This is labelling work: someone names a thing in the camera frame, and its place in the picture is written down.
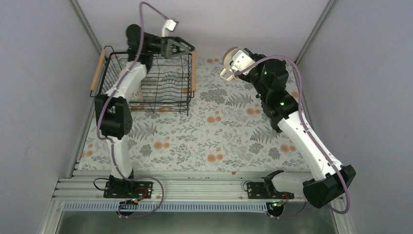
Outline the beige mug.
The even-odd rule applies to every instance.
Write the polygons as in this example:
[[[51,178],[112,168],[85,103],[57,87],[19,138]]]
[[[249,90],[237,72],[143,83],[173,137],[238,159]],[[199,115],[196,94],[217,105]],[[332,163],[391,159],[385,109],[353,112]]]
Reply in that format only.
[[[233,61],[233,55],[237,53],[240,50],[240,47],[231,47],[228,49],[222,59],[222,64],[223,64],[223,70],[220,72],[220,78],[230,81],[235,78],[235,75],[231,71],[231,62]]]

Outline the patterned white mug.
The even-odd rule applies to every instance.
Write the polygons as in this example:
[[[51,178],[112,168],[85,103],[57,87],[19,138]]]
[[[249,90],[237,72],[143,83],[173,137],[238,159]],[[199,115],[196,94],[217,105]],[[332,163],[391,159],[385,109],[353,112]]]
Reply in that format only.
[[[138,87],[132,94],[131,100],[133,101],[143,101],[144,97],[143,97],[143,92],[141,90],[141,87]]]

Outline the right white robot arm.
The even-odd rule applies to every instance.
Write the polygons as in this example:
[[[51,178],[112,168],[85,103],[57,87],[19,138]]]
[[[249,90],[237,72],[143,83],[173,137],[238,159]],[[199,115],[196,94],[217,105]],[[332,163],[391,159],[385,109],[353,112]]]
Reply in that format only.
[[[304,196],[316,208],[321,208],[341,195],[345,195],[348,212],[348,188],[355,178],[352,165],[344,166],[336,159],[309,126],[296,100],[286,90],[289,73],[286,57],[253,54],[241,49],[233,55],[232,71],[241,80],[251,83],[261,100],[261,107],[270,119],[271,127],[285,133],[307,163],[311,175],[299,176],[283,170],[272,172],[265,178],[264,193],[276,198],[282,192]]]

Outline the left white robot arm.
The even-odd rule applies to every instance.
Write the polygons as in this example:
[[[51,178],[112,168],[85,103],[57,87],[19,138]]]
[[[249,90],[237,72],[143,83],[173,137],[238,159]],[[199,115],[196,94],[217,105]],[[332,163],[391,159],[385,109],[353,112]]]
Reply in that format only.
[[[116,187],[121,196],[130,197],[136,185],[127,144],[133,124],[129,101],[146,78],[154,55],[171,59],[190,54],[195,51],[195,47],[181,37],[146,33],[137,24],[127,27],[126,37],[129,61],[114,85],[106,93],[95,96],[94,106],[96,134],[98,139],[107,143],[113,163],[109,185]]]

